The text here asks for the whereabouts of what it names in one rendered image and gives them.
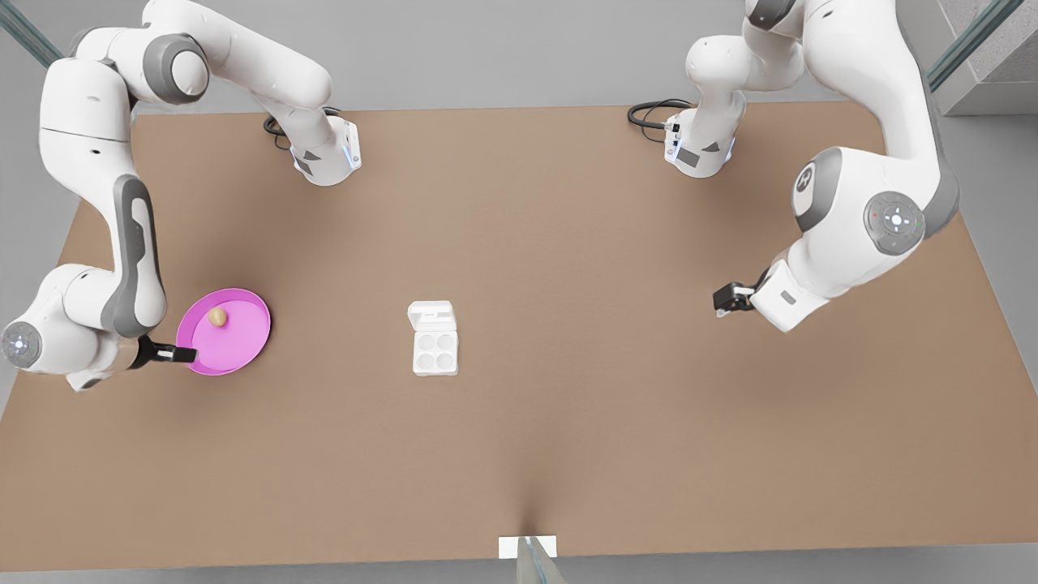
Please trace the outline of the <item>pink round plate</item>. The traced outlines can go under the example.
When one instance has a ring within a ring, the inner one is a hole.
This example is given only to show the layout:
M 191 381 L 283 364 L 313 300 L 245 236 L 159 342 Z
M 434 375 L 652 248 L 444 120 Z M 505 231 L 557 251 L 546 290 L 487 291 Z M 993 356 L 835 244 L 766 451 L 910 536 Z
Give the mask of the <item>pink round plate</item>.
M 207 319 L 212 307 L 223 307 L 226 326 Z M 260 295 L 240 288 L 211 291 L 198 299 L 177 325 L 177 346 L 198 351 L 187 368 L 201 376 L 226 376 L 248 365 L 262 352 L 271 332 L 269 307 Z

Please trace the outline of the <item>white egg box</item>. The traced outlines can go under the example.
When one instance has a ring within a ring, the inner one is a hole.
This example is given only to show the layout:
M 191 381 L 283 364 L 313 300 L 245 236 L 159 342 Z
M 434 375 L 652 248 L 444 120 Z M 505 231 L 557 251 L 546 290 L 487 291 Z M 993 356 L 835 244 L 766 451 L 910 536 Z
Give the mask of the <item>white egg box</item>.
M 456 330 L 416 330 L 412 371 L 415 376 L 456 376 Z

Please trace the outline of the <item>white egg box lid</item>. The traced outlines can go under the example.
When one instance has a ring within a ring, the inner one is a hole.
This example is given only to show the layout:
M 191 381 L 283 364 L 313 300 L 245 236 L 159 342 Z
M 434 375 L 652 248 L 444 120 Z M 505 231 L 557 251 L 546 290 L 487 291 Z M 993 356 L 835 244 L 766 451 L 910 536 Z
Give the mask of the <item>white egg box lid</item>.
M 450 302 L 412 302 L 407 315 L 415 332 L 450 332 L 457 330 Z

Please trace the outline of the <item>silver frame post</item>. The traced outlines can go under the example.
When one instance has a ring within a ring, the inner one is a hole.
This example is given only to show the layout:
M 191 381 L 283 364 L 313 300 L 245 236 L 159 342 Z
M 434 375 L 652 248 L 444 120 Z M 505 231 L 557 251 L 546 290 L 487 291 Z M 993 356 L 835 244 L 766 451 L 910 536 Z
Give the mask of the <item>silver frame post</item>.
M 991 0 L 941 53 L 937 61 L 927 71 L 929 89 L 935 93 L 943 84 L 1009 18 L 1018 10 L 1026 0 Z
M 558 555 L 555 535 L 498 537 L 498 558 L 516 561 L 516 584 L 568 584 Z
M 55 44 L 40 33 L 40 29 L 37 29 L 26 15 L 15 7 L 11 0 L 0 0 L 0 28 L 10 34 L 11 38 L 33 56 L 45 69 L 66 57 Z

